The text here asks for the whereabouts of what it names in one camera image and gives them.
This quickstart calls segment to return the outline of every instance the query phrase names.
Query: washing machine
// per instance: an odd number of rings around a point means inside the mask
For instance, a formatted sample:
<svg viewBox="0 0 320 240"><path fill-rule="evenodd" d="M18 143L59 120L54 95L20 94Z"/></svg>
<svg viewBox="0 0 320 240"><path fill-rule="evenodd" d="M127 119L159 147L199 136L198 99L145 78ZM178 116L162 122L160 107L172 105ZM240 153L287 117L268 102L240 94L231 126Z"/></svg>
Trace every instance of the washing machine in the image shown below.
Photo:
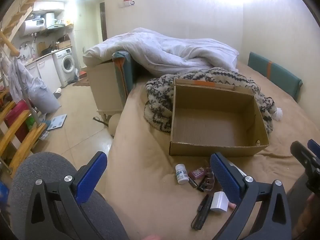
<svg viewBox="0 0 320 240"><path fill-rule="evenodd" d="M68 85L68 82L75 78L76 73L72 50L71 48L63 49L54 53L52 56L61 82L61 87L65 87Z"/></svg>

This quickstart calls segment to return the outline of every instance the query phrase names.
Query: white pill bottle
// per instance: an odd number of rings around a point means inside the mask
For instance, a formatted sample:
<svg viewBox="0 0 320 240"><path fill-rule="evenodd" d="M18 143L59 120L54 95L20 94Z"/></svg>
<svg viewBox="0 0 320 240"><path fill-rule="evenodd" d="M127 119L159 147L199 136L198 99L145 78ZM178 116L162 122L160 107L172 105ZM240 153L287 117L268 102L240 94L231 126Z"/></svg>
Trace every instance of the white pill bottle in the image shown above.
<svg viewBox="0 0 320 240"><path fill-rule="evenodd" d="M189 176L184 164L176 165L176 176L178 184L185 184L189 181Z"/></svg>

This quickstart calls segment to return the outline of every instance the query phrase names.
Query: white charger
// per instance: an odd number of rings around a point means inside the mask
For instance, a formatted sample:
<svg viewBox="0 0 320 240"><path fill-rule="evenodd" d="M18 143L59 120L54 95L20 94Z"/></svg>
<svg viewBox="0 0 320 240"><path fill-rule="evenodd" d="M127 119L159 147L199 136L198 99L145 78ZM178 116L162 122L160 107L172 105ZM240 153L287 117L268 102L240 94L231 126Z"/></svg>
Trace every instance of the white charger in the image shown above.
<svg viewBox="0 0 320 240"><path fill-rule="evenodd" d="M229 205L229 200L223 191L215 192L213 195L213 200L211 202L211 211L224 213L227 212Z"/></svg>

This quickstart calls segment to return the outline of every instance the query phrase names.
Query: silver screw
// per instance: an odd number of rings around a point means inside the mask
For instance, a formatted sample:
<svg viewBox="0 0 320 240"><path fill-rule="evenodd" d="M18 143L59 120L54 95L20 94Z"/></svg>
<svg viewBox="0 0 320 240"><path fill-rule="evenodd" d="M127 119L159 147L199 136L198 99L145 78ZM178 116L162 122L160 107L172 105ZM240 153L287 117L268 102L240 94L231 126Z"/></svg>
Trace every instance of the silver screw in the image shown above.
<svg viewBox="0 0 320 240"><path fill-rule="evenodd" d="M251 176L246 176L245 177L245 180L247 181L247 182L253 182L253 177L251 177Z"/></svg>
<svg viewBox="0 0 320 240"><path fill-rule="evenodd" d="M64 181L65 182L69 182L69 181L71 181L72 180L72 176L71 175L68 175L68 176L65 176L64 177Z"/></svg>
<svg viewBox="0 0 320 240"><path fill-rule="evenodd" d="M282 185L282 182L279 181L279 180L276 180L276 181L275 181L275 184L278 185L278 186L281 186L281 185Z"/></svg>
<svg viewBox="0 0 320 240"><path fill-rule="evenodd" d="M36 180L36 185L40 185L42 183L42 179L37 179Z"/></svg>

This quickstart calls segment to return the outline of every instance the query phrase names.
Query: beige bed sheet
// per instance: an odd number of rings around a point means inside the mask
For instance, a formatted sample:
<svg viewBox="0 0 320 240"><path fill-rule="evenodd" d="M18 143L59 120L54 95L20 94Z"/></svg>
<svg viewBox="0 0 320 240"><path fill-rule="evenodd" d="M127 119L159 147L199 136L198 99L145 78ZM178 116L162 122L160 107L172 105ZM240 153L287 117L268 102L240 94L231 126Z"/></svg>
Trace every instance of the beige bed sheet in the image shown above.
<svg viewBox="0 0 320 240"><path fill-rule="evenodd" d="M306 145L311 138L320 141L320 132L291 96L248 66L238 63L237 68L275 100L283 118L273 122L269 147L253 157L230 160L256 181L281 180L288 191L303 173L303 167L290 154L291 143L298 140ZM102 194L132 240L151 234L167 240L212 239L231 211L210 212L202 230L192 230L190 225L204 193L188 183L178 185L174 169L184 163L190 171L207 165L208 158L169 156L170 135L155 130L144 119L146 101L145 81L141 81L129 94L122 112L102 180ZM248 234L258 208L256 205L242 236Z"/></svg>

